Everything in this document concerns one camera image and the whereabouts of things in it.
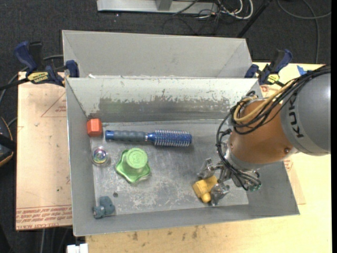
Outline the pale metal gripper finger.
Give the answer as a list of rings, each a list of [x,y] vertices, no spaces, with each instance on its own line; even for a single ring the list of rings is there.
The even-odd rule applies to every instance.
[[[230,186],[224,183],[217,183],[210,191],[211,204],[217,206],[219,201],[230,192]]]
[[[210,178],[215,174],[215,171],[218,169],[218,164],[212,162],[212,158],[205,159],[204,163],[197,176],[199,178]]]

